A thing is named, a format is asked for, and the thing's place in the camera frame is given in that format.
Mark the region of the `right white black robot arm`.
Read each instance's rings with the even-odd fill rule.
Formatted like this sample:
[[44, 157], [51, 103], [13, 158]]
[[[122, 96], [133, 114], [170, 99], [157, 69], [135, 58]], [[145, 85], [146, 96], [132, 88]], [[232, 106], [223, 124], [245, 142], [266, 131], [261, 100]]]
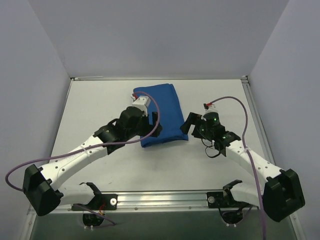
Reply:
[[223, 187], [222, 200], [227, 206], [237, 203], [262, 206], [266, 215], [280, 222], [305, 206], [302, 186], [298, 174], [265, 160], [262, 156], [246, 147], [242, 139], [234, 132], [227, 131], [220, 123], [217, 112], [200, 115], [189, 113], [180, 127], [187, 134], [194, 126], [192, 136], [207, 140], [213, 144], [220, 155], [234, 161], [253, 177], [257, 177], [260, 190], [255, 185], [234, 180]]

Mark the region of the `blue surgical cloth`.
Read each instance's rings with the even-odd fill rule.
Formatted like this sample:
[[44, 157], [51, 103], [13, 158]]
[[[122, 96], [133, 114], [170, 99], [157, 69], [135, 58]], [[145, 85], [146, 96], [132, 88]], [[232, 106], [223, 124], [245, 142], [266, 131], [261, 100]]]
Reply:
[[189, 137], [182, 133], [180, 127], [185, 120], [181, 110], [179, 98], [173, 84], [164, 83], [154, 86], [136, 87], [133, 92], [141, 96], [145, 92], [155, 99], [159, 107], [162, 131], [158, 137], [148, 137], [140, 142], [143, 148], [172, 141], [187, 141]]

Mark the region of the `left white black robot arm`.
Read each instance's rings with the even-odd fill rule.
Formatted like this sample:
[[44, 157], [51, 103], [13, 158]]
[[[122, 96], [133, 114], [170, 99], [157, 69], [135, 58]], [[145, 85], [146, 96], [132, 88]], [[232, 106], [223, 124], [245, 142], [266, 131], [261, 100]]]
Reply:
[[63, 192], [60, 187], [74, 174], [141, 138], [158, 137], [162, 131], [160, 112], [152, 113], [129, 106], [108, 124], [100, 127], [73, 151], [60, 155], [57, 161], [37, 167], [30, 165], [24, 172], [22, 191], [38, 216], [45, 216], [60, 205], [82, 204], [90, 210], [100, 206], [99, 190], [92, 183], [83, 189]]

